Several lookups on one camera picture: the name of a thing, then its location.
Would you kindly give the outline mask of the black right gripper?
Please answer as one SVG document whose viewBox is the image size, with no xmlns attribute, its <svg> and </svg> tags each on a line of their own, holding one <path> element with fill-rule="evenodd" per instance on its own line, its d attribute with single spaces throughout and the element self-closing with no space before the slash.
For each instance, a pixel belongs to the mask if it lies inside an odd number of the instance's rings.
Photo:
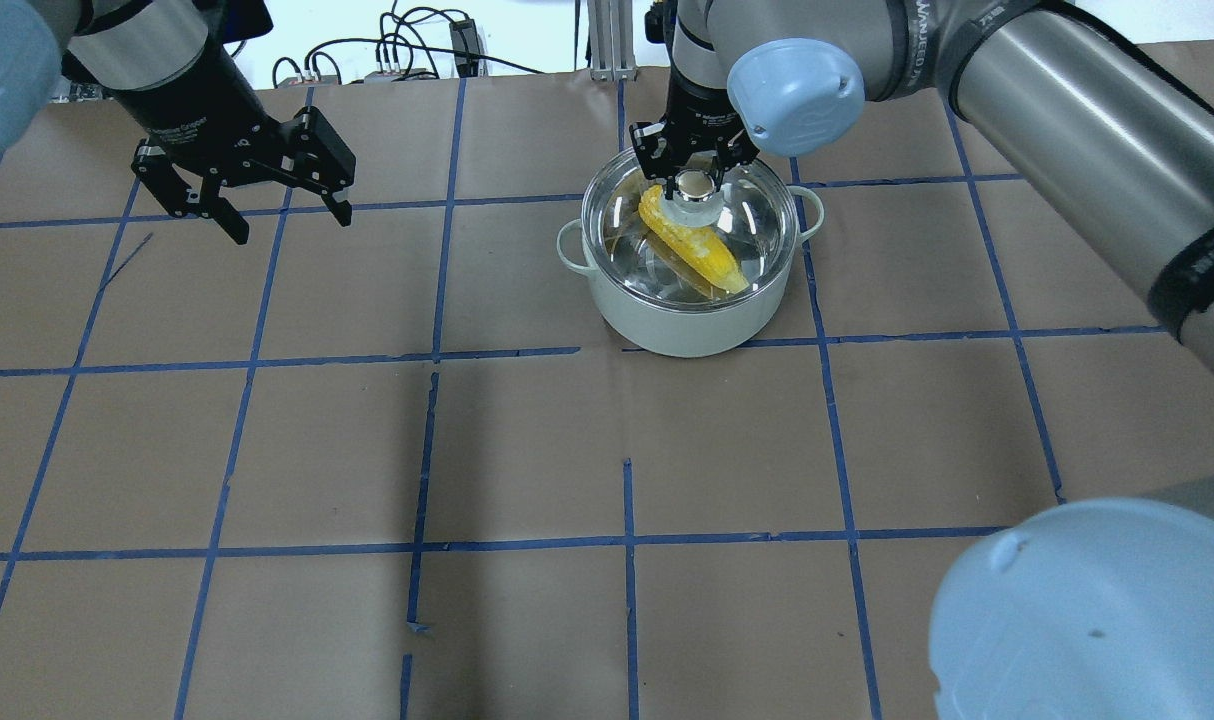
<svg viewBox="0 0 1214 720">
<path fill-rule="evenodd" d="M 668 76 L 665 114 L 631 124 L 631 146 L 645 178 L 658 181 L 665 199 L 674 199 L 676 174 L 699 152 L 715 155 L 717 189 L 730 170 L 758 159 L 758 146 L 725 87 L 698 85 L 688 76 Z"/>
</svg>

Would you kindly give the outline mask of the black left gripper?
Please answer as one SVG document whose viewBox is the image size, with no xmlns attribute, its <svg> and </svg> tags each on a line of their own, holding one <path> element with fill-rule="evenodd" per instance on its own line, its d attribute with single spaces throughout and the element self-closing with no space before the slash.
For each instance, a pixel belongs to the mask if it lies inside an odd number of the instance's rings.
<svg viewBox="0 0 1214 720">
<path fill-rule="evenodd" d="M 250 225 L 220 192 L 276 182 L 319 195 L 341 227 L 352 223 L 354 151 L 313 104 L 291 120 L 270 115 L 220 45 L 168 83 L 135 90 L 132 118 L 147 135 L 132 170 L 172 217 L 211 219 L 245 246 Z"/>
</svg>

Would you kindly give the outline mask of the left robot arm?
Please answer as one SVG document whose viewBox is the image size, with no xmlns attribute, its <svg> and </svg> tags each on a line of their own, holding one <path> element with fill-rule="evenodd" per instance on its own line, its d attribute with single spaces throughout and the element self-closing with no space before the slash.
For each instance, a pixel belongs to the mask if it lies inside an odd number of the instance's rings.
<svg viewBox="0 0 1214 720">
<path fill-rule="evenodd" d="M 270 115 L 228 53 L 270 29 L 263 1 L 0 1 L 0 152 L 73 69 L 140 124 L 132 172 L 172 217 L 212 220 L 242 245 L 249 223 L 222 191 L 273 182 L 350 225 L 354 151 L 314 106 Z"/>
</svg>

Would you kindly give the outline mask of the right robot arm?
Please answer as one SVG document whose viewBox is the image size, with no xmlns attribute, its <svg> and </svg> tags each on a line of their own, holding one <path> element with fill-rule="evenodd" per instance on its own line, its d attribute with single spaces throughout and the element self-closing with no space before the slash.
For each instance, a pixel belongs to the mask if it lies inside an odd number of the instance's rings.
<svg viewBox="0 0 1214 720">
<path fill-rule="evenodd" d="M 673 1 L 666 110 L 630 129 L 680 185 L 840 138 L 936 87 L 1214 374 L 1214 109 L 1065 1 Z M 992 534 L 930 620 L 941 719 L 1214 719 L 1214 477 Z"/>
</svg>

